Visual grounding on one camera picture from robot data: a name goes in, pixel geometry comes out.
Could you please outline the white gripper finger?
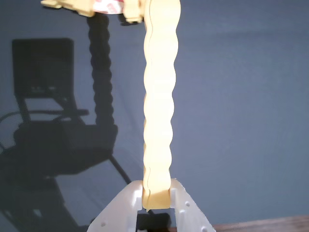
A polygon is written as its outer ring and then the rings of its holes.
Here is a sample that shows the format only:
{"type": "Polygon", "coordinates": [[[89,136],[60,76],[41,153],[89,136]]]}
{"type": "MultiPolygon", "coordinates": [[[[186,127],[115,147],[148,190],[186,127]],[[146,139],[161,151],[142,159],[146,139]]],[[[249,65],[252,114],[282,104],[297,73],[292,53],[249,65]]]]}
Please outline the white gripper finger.
{"type": "Polygon", "coordinates": [[[170,207],[175,211],[177,232],[216,232],[176,178],[171,180],[170,207]]]}
{"type": "Polygon", "coordinates": [[[142,181],[133,181],[120,191],[88,227],[88,232],[135,232],[142,209],[142,181]]]}

